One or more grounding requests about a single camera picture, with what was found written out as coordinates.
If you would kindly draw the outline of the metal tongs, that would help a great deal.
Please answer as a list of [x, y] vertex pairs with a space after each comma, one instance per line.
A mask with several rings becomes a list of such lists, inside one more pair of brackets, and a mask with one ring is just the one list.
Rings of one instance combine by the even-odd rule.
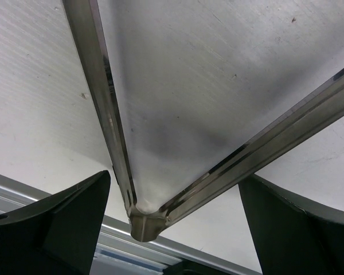
[[64, 1], [137, 241], [344, 116], [344, 1]]

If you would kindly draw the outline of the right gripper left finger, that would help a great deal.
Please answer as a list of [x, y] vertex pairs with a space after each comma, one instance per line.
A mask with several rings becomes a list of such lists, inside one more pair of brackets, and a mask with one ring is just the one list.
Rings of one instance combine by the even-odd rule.
[[110, 185], [101, 171], [0, 214], [0, 274], [89, 274]]

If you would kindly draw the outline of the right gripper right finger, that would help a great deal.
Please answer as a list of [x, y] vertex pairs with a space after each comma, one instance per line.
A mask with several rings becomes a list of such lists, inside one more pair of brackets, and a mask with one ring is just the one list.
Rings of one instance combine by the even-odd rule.
[[344, 211], [256, 175], [239, 191], [263, 274], [344, 274]]

